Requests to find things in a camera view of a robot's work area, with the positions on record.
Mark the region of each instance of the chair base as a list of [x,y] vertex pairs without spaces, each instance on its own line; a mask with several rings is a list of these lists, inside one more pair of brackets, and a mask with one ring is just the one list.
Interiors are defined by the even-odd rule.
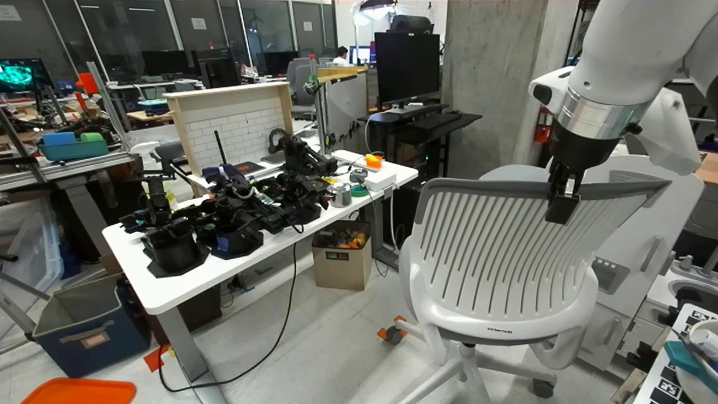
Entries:
[[[407,329],[409,334],[416,334],[426,341],[421,328],[407,323],[404,319],[396,319],[396,328]],[[519,375],[534,382],[534,395],[539,398],[552,398],[557,386],[557,375],[541,372],[532,369],[520,369],[514,364],[499,362],[490,355],[482,355],[476,351],[476,345],[460,343],[457,352],[450,352],[449,360],[441,364],[440,371],[436,371],[426,382],[421,382],[418,389],[412,389],[401,404],[412,404],[432,393],[437,386],[446,383],[450,378],[460,378],[464,386],[468,389],[468,395],[473,401],[491,401],[487,386],[477,372],[477,369],[499,371]]]

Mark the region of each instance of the white office chair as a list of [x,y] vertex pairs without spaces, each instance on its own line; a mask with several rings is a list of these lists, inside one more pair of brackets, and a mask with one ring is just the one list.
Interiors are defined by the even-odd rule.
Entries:
[[591,253],[667,185],[586,185],[573,221],[552,225],[542,221],[542,171],[523,169],[523,176],[534,181],[425,187],[400,258],[420,323],[396,319],[396,325],[421,337],[441,369],[404,401],[421,400],[454,375],[476,401],[490,401],[477,369],[529,378],[534,393],[549,398],[557,375],[496,362],[476,343],[529,343],[546,365],[566,369],[597,300]]

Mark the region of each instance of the white table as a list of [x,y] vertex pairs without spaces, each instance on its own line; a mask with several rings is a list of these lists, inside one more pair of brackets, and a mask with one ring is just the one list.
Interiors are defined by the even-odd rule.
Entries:
[[[694,323],[699,323],[707,319],[716,319],[716,315],[698,306],[683,306],[674,323],[674,329],[684,333]],[[635,404],[652,404],[652,401],[679,404],[684,401],[683,398],[684,398],[684,390],[677,382],[675,365],[670,364],[667,349],[661,349],[633,401]]]
[[[355,153],[335,153],[338,162],[352,162],[363,165],[361,154]],[[392,181],[385,188],[373,188],[367,198],[355,198],[350,207],[335,208],[320,214],[318,221],[306,225],[302,234],[297,234],[293,228],[285,228],[280,234],[265,234],[265,245],[255,250],[248,255],[221,260],[215,255],[208,255],[205,266],[187,272],[183,276],[173,278],[155,278],[155,274],[149,270],[150,258],[144,253],[141,234],[126,234],[122,225],[111,225],[103,228],[103,235],[119,260],[123,274],[135,287],[135,295],[140,297],[141,306],[149,315],[155,315],[166,333],[166,337],[173,343],[173,351],[178,355],[178,362],[181,365],[181,372],[192,383],[206,383],[215,378],[211,375],[211,369],[195,345],[188,328],[183,325],[178,306],[206,292],[208,287],[219,285],[221,280],[228,280],[255,262],[283,251],[285,246],[292,246],[293,243],[310,237],[318,228],[344,221],[352,215],[355,212],[367,207],[375,199],[382,199],[392,188],[400,188],[418,178],[416,169],[396,167],[383,162],[383,169],[379,172],[370,172],[370,179],[382,176],[394,176]],[[226,401],[219,389],[198,389],[195,390],[199,401]]]

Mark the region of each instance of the gray floor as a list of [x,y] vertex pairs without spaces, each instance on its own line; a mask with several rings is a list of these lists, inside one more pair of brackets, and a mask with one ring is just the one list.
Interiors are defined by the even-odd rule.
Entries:
[[[218,325],[199,333],[218,378],[230,378],[251,365],[273,343],[285,315],[288,290],[279,287],[251,308],[224,316]],[[396,401],[401,393],[431,372],[431,362],[416,340],[390,349],[375,337],[379,325],[404,315],[400,278],[373,272],[366,292],[320,290],[312,272],[297,283],[293,309],[280,349],[251,375],[224,386],[230,401],[312,401],[312,404],[379,404]],[[491,355],[534,364],[523,349],[491,349]],[[53,362],[34,343],[0,358],[0,401],[21,401],[35,386],[51,378],[62,378]],[[135,401],[195,401],[192,393],[170,395],[141,358],[106,369],[91,378],[128,380],[137,383]],[[168,360],[166,378],[173,386],[183,386],[178,364]],[[490,393],[499,401],[539,401],[527,393],[527,383],[514,378],[484,372]],[[570,365],[558,375],[552,404],[605,404],[617,386],[584,365]],[[426,401],[467,401],[460,383],[446,383]]]

